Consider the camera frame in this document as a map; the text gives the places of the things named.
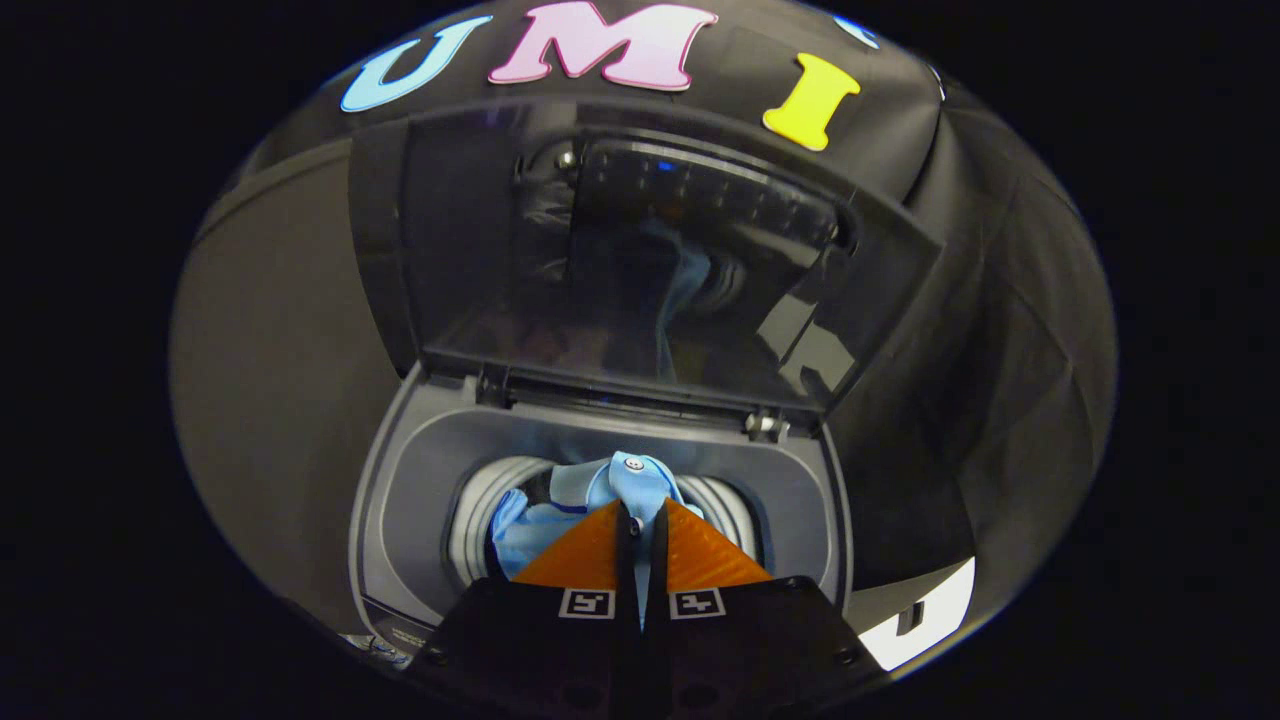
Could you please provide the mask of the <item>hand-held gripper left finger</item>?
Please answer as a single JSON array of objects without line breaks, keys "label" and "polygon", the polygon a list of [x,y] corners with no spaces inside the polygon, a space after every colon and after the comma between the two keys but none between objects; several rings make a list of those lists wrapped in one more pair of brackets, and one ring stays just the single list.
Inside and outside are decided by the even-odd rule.
[{"label": "hand-held gripper left finger", "polygon": [[635,544],[612,501],[515,578],[474,582],[425,644],[425,687],[471,719],[631,717]]}]

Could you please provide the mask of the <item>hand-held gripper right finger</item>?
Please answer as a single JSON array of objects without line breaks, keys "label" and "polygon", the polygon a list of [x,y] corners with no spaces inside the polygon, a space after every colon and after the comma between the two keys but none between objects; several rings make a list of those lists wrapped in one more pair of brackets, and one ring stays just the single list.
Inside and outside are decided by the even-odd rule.
[{"label": "hand-held gripper right finger", "polygon": [[653,528],[645,717],[827,719],[881,688],[881,665],[813,578],[771,575],[673,500]]}]

